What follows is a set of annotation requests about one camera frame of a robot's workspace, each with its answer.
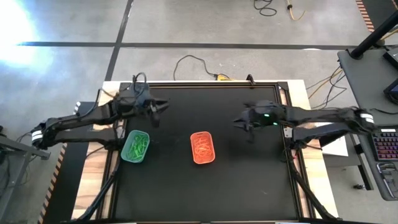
green bowl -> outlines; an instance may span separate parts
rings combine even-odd
[[[133,130],[124,143],[121,157],[125,161],[140,163],[144,160],[149,146],[149,135],[143,131]]]

white paper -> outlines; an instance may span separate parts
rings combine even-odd
[[[315,123],[316,127],[331,124],[329,122],[318,122]],[[326,146],[322,147],[322,153],[335,156],[348,156],[346,138],[343,136],[336,141],[333,141]]]

keyboard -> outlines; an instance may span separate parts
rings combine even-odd
[[[398,132],[374,133],[371,137],[377,161],[398,161]]]

floor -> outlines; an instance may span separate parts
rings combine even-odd
[[[309,86],[338,66],[337,50],[316,49],[344,50],[369,34],[355,0],[295,1],[295,14],[307,11],[296,22],[285,1],[271,6],[278,10],[273,17],[259,15],[252,0],[2,0],[0,124],[16,139],[42,120],[71,114],[77,101],[93,101],[104,80],[130,80],[138,72],[149,80],[171,80],[175,63],[186,54],[205,59],[209,71],[235,79],[250,73],[255,79],[302,79]],[[13,46],[21,42],[33,46]],[[151,42],[165,44],[146,47]],[[178,43],[253,46],[171,48]],[[398,37],[387,43],[398,44]],[[176,77],[211,79],[192,59],[180,63]],[[348,91],[328,106],[355,105],[347,81],[340,85]],[[327,92],[322,88],[311,105],[322,103]],[[8,223],[37,221],[60,146],[49,151],[48,161],[30,164],[29,181],[18,187]],[[378,223],[398,218],[393,212],[398,203],[383,201],[377,190],[351,189],[361,181],[357,169],[331,168],[328,173],[340,217]]]

yellow cable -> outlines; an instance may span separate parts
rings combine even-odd
[[[288,6],[291,5],[291,3],[290,3],[289,0],[286,0],[286,1],[287,1],[287,5],[288,5]],[[290,12],[290,18],[292,18],[294,21],[299,21],[299,20],[301,20],[301,18],[304,16],[306,10],[304,10],[303,14],[301,14],[301,16],[300,16],[298,19],[295,19],[295,18],[294,18],[294,16],[293,16],[293,9],[292,9],[292,8],[289,9],[289,12]]]
[[[385,39],[389,38],[390,36],[392,36],[392,35],[395,34],[396,32],[398,32],[398,29],[392,31],[390,34],[385,35],[384,37],[381,38],[381,40],[385,40]]]
[[[338,71],[336,71],[334,74],[331,75],[330,79],[334,78],[335,76],[340,74],[342,71],[343,71],[342,69],[339,69]],[[329,82],[329,80],[326,80],[320,86],[318,86],[318,88],[310,95],[310,97],[308,97],[308,99],[310,99],[324,84],[326,84],[328,82]]]

